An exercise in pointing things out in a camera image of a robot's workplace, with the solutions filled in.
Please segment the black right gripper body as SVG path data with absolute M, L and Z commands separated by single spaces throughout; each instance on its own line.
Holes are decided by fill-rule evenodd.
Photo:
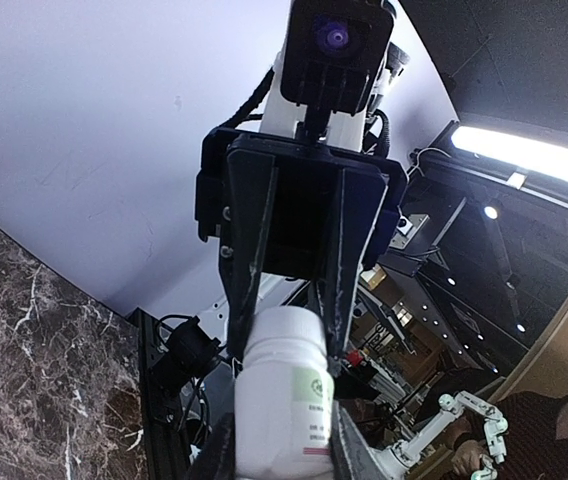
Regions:
M 203 140 L 196 179 L 195 219 L 201 241 L 221 236 L 223 212 L 232 197 L 248 199 L 257 191 L 257 176 L 232 192 L 226 179 L 230 158 L 247 157 L 258 165 L 271 160 L 277 171 L 274 207 L 267 224 L 263 270 L 308 279 L 328 245 L 328 220 L 340 172 L 350 174 L 344 206 L 351 218 L 347 240 L 367 235 L 361 263 L 372 268 L 385 255 L 400 218 L 408 180 L 390 159 L 316 145 L 306 148 L 291 139 L 257 132 L 216 128 Z

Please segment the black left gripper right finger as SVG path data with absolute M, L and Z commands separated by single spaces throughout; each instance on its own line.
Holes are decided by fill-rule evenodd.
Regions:
M 367 445 L 355 422 L 338 402 L 333 403 L 331 422 L 331 460 L 335 479 L 397 479 L 381 463 L 378 451 Z

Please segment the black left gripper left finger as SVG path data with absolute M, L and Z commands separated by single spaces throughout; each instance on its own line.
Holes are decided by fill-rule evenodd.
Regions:
M 186 473 L 187 480 L 236 478 L 235 416 L 223 415 Z

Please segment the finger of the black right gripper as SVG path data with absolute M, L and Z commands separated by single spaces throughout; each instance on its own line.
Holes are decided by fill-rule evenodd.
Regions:
M 221 278 L 229 305 L 227 351 L 244 356 L 253 327 L 257 294 L 268 245 L 278 170 L 275 157 L 235 150 L 226 157 Z
M 387 193 L 382 174 L 344 169 L 329 204 L 318 276 L 315 310 L 326 342 L 328 372 L 336 376 L 351 326 L 361 263 Z

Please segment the white pill bottle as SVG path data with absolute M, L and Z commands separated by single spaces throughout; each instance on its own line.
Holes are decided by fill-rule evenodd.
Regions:
M 333 392 L 319 317 L 292 306 L 259 313 L 235 381 L 236 477 L 333 478 Z

